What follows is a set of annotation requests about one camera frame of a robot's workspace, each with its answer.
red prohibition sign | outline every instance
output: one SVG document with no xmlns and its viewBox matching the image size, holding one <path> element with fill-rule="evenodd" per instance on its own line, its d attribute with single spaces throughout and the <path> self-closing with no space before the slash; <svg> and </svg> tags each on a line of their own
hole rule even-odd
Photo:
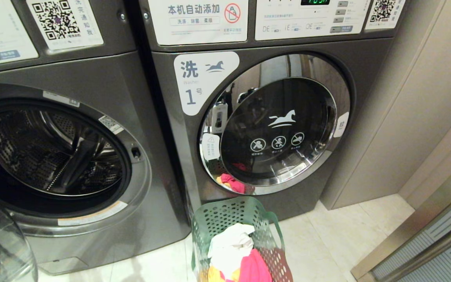
<svg viewBox="0 0 451 282">
<path fill-rule="evenodd" d="M 240 6 L 234 3 L 227 5 L 224 11 L 224 16 L 226 21 L 228 21 L 231 24 L 234 24 L 235 22 L 239 21 L 241 16 Z"/>
</svg>

control panel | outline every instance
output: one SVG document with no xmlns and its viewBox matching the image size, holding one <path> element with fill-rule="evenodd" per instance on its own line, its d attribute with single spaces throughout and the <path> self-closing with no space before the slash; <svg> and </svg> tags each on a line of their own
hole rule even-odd
<svg viewBox="0 0 451 282">
<path fill-rule="evenodd" d="M 258 0 L 255 40 L 358 34 L 370 0 Z"/>
</svg>

front-loading washing machine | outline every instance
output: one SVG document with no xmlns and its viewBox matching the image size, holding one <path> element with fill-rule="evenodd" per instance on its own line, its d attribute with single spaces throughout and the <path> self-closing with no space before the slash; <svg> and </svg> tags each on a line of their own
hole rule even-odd
<svg viewBox="0 0 451 282">
<path fill-rule="evenodd" d="M 186 237 L 121 0 L 0 0 L 0 204 L 51 274 Z"/>
<path fill-rule="evenodd" d="M 139 3 L 193 209 L 312 210 L 405 0 Z"/>
</svg>

white tile floor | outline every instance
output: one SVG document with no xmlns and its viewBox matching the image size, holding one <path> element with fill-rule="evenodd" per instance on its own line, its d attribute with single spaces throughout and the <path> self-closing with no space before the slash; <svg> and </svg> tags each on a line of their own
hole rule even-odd
<svg viewBox="0 0 451 282">
<path fill-rule="evenodd" d="M 306 214 L 280 222 L 287 261 L 296 282 L 354 282 L 349 272 L 410 214 L 399 195 L 327 211 L 318 202 Z M 48 276 L 39 282 L 195 282 L 192 238 L 99 268 Z"/>
</svg>

qr code sticker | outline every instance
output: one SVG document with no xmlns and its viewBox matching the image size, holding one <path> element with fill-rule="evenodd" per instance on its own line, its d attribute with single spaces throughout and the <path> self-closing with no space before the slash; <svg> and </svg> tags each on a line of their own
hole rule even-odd
<svg viewBox="0 0 451 282">
<path fill-rule="evenodd" d="M 68 0 L 38 2 L 32 8 L 49 40 L 81 37 Z"/>
<path fill-rule="evenodd" d="M 391 18 L 396 0 L 377 0 L 375 6 L 372 9 L 372 15 L 370 22 L 387 22 L 389 20 L 394 21 L 394 17 Z"/>
<path fill-rule="evenodd" d="M 105 127 L 107 127 L 113 134 L 118 134 L 124 130 L 123 127 L 119 125 L 119 123 L 108 116 L 102 116 L 101 118 L 99 118 L 99 121 L 103 125 L 105 125 Z"/>
</svg>

